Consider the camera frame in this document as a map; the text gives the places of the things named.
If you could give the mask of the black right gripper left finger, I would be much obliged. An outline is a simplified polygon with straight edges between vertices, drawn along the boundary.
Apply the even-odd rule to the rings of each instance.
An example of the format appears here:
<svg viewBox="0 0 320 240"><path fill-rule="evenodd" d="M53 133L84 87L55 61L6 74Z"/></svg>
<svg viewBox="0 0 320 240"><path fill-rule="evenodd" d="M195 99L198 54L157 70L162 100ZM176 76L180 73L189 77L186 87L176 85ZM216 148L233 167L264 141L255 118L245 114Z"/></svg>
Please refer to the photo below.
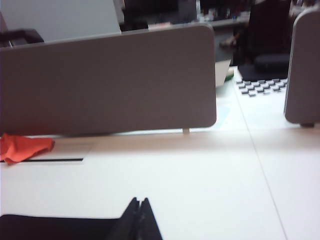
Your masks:
<svg viewBox="0 0 320 240"><path fill-rule="evenodd" d="M137 224L140 214L140 201L134 197L127 208L118 219L112 232L110 240L135 240L137 236Z"/></svg>

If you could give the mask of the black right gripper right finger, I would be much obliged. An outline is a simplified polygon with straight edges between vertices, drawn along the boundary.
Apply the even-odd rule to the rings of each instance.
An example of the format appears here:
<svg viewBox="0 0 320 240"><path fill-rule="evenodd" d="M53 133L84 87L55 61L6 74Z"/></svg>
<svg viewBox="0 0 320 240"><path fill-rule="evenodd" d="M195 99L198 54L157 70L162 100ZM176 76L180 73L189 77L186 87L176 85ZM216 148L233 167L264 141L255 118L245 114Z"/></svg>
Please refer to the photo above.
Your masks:
<svg viewBox="0 0 320 240"><path fill-rule="evenodd" d="M149 199L146 197L140 204L136 223L137 240L162 240Z"/></svg>

